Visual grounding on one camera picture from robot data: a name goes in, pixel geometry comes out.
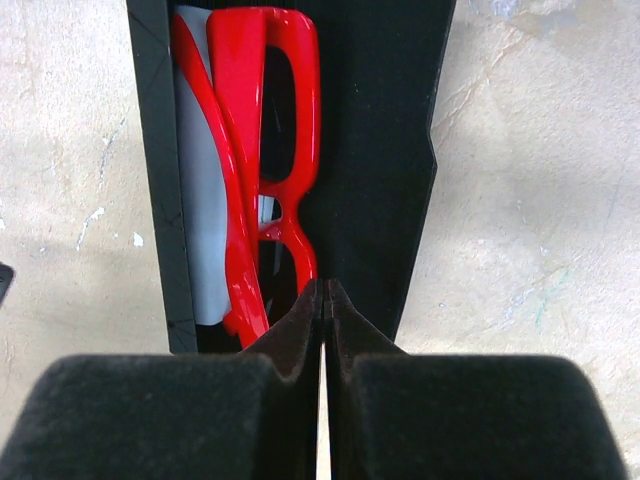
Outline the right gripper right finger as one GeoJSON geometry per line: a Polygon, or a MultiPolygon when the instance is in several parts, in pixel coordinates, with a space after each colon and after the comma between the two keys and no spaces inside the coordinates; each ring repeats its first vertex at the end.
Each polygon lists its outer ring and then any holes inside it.
{"type": "Polygon", "coordinates": [[[544,355],[411,355],[325,286],[335,479],[623,479],[596,392],[544,355]]]}

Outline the light blue cleaning cloth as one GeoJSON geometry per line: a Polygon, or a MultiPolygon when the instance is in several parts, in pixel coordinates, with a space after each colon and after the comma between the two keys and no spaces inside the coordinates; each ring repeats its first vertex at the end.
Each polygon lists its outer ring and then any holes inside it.
{"type": "Polygon", "coordinates": [[[180,5],[171,20],[194,319],[259,336],[256,271],[266,12],[180,5]]]}

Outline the red sunglasses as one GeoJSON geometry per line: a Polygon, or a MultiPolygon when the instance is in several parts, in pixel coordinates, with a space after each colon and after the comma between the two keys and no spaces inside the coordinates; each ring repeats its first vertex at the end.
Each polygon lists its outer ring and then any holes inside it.
{"type": "Polygon", "coordinates": [[[317,32],[292,9],[179,5],[170,48],[197,347],[236,352],[318,274],[298,216],[320,164],[317,32]]]}

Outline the black glasses case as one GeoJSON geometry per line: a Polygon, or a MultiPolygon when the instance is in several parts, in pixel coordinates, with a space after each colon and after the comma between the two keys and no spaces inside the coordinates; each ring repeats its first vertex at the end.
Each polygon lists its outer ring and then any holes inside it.
{"type": "MultiPolygon", "coordinates": [[[[234,352],[195,324],[179,181],[172,1],[127,5],[170,351],[234,352]]],[[[298,1],[319,34],[318,178],[300,208],[319,273],[389,338],[403,312],[437,171],[430,135],[455,5],[298,1]]]]}

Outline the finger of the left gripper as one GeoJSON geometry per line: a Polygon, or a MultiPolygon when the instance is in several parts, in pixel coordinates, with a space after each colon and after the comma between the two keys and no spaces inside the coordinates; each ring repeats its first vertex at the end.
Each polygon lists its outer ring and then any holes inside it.
{"type": "Polygon", "coordinates": [[[15,272],[11,266],[0,263],[0,304],[3,303],[14,276],[15,272]]]}

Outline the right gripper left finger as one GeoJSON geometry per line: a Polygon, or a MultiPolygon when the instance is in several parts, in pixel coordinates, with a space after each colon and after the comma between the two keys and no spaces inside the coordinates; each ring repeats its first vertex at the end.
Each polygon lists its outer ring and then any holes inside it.
{"type": "Polygon", "coordinates": [[[5,479],[312,479],[323,287],[236,354],[76,355],[39,378],[5,479]]]}

